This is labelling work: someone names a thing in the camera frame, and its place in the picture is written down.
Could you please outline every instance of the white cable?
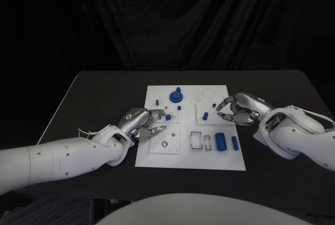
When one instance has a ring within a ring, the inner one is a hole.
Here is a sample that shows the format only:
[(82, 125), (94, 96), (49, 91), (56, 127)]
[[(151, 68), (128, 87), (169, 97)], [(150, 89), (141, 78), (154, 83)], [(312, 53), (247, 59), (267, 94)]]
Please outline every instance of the white cable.
[(335, 122), (332, 121), (332, 119), (329, 117), (326, 117), (326, 116), (323, 116), (320, 114), (316, 114), (314, 112), (310, 112), (310, 111), (307, 111), (307, 110), (304, 110), (304, 109), (301, 109), (301, 108), (299, 108), (299, 107), (296, 107), (293, 105), (287, 106), (286, 108), (288, 108), (288, 109), (297, 109), (297, 110), (304, 111), (306, 113), (309, 113), (309, 114), (320, 117), (322, 119), (327, 120), (333, 124), (333, 127), (335, 127)]
[(98, 132), (83, 132), (81, 129), (78, 129), (78, 135), (79, 135), (79, 137), (81, 137), (81, 132), (82, 133), (85, 133), (85, 134), (88, 134), (88, 136), (89, 135), (95, 135), (96, 133), (102, 133), (102, 131), (108, 128), (111, 126), (111, 124), (109, 125), (107, 125)]

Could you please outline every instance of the black curtain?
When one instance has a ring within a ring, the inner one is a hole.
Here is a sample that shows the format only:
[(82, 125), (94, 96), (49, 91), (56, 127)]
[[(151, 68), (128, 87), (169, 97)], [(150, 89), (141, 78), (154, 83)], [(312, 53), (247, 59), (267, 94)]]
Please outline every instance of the black curtain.
[(3, 129), (24, 122), (31, 144), (81, 70), (299, 69), (333, 108), (335, 0), (0, 0), (0, 9)]

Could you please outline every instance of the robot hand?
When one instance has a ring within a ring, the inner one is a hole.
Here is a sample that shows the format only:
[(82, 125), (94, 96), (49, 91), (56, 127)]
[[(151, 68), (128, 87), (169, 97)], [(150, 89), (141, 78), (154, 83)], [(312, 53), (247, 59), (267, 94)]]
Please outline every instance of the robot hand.
[(216, 111), (221, 111), (228, 103), (234, 115), (218, 112), (218, 117), (241, 126), (252, 125), (254, 120), (261, 121), (274, 109), (261, 98), (248, 93), (236, 93), (225, 98), (216, 107)]
[(133, 108), (122, 116), (117, 127), (124, 132), (127, 136), (134, 136), (135, 139), (147, 139), (154, 134), (157, 134), (166, 126), (153, 127), (147, 129), (148, 125), (153, 122), (153, 116), (161, 115), (166, 113), (163, 110), (147, 110), (145, 108)]

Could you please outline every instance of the white platform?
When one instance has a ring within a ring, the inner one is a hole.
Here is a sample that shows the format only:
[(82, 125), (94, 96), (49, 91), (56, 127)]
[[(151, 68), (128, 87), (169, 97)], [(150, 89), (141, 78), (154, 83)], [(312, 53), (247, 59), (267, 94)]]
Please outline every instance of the white platform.
[[(183, 100), (179, 103), (169, 100), (169, 94), (176, 90), (176, 87), (180, 87), (183, 94)], [(145, 95), (144, 107), (147, 109), (163, 109), (166, 114), (170, 114), (170, 112), (180, 113), (182, 122), (179, 120), (174, 123), (170, 120), (166, 122), (164, 117), (161, 117), (160, 120), (154, 119), (151, 124), (151, 127), (158, 125), (179, 127), (180, 145), (179, 147), (173, 146), (174, 152), (161, 153), (161, 143), (171, 138), (169, 129), (161, 131), (156, 138), (140, 140), (135, 167), (245, 171), (235, 125), (219, 119), (215, 108), (210, 106), (212, 103), (221, 103), (228, 97), (226, 86), (148, 86)], [(202, 120), (203, 112), (209, 113), (206, 121)], [(223, 108), (222, 112), (231, 113), (229, 107)], [(202, 151), (190, 150), (190, 132), (200, 132), (202, 142), (205, 141), (205, 135), (210, 136), (210, 151), (205, 151), (205, 149)], [(226, 151), (216, 150), (215, 134), (218, 132), (225, 134)], [(232, 148), (232, 136), (236, 137), (238, 151)], [(157, 153), (151, 153), (150, 150), (154, 149), (158, 150)]]

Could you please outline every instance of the table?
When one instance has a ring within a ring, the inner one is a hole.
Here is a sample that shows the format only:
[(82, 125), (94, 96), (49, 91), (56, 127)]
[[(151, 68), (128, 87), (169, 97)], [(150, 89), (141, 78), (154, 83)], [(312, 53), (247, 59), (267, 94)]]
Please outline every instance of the table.
[[(332, 117), (300, 71), (79, 72), (42, 136), (40, 143), (117, 125), (133, 107), (143, 107), (147, 85), (226, 85), (228, 93), (248, 92), (274, 107), (294, 105)], [(236, 127), (247, 171), (134, 167), (137, 145), (115, 167), (75, 178), (44, 182), (20, 193), (141, 200), (170, 193), (232, 197), (277, 210), (335, 214), (335, 172), (300, 155), (286, 160), (252, 138), (257, 125)]]

